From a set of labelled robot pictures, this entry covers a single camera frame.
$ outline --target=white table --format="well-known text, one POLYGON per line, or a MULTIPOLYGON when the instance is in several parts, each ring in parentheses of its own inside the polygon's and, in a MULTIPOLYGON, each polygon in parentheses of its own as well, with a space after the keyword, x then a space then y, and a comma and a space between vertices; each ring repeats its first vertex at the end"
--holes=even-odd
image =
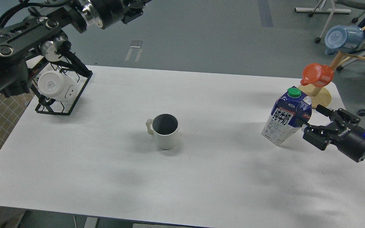
MULTIPOLYGON (((0 151, 0 206, 204 227, 365 227, 365 162, 260 133, 300 79, 89 66, 69 117, 30 103, 0 151), (148 118, 175 115, 164 151, 148 118)), ((330 108, 343 107, 334 84, 330 108)), ((329 119, 316 112, 312 124, 329 119)))

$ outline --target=caster wheel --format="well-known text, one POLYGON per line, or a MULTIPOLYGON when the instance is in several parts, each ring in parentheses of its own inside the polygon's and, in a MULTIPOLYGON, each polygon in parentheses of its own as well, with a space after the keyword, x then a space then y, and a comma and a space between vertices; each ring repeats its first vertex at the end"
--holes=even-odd
POLYGON ((359 109, 359 111, 357 111, 357 115, 358 115, 359 117, 363 117, 363 116, 365 116, 365 109, 359 109))

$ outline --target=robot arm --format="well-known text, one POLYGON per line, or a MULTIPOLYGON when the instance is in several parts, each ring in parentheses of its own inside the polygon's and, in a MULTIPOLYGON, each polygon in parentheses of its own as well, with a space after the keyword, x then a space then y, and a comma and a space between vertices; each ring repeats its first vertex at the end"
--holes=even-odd
POLYGON ((314 126, 298 119, 298 124, 305 126, 303 139, 320 150, 325 150, 329 144, 333 144, 353 161, 363 161, 365 129, 358 126, 360 118, 342 108, 329 110, 318 105, 316 111, 329 117, 331 122, 326 126, 314 126))
MULTIPOLYGON (((92 72, 72 52, 71 43, 61 30, 72 24, 82 33, 96 24, 105 29, 122 21, 128 23, 143 14, 143 8, 151 0, 66 0, 55 5, 54 10, 42 16, 39 12, 15 25, 3 28, 6 19, 0 20, 0 92, 5 97, 30 92, 33 77, 26 66, 29 54, 42 55, 50 62, 58 62, 64 56, 76 71, 89 77, 92 72)), ((7 11, 11 15, 19 9, 38 6, 22 2, 7 11)))

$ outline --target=mug handle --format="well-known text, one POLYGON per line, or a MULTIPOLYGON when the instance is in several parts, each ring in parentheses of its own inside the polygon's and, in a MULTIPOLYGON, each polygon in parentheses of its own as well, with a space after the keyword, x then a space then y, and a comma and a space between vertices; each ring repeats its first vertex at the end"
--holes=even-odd
POLYGON ((150 135, 154 135, 153 130, 151 128, 152 123, 153 123, 152 119, 148 119, 146 121, 147 133, 149 133, 150 135))

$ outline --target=orange cup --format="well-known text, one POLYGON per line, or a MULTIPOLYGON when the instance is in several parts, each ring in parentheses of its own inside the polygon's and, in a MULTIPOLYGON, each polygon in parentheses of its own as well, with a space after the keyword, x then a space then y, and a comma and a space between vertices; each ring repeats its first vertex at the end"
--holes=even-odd
POLYGON ((333 70, 327 65, 311 63, 302 72, 301 85, 312 84, 315 87, 324 87, 333 79, 333 70))

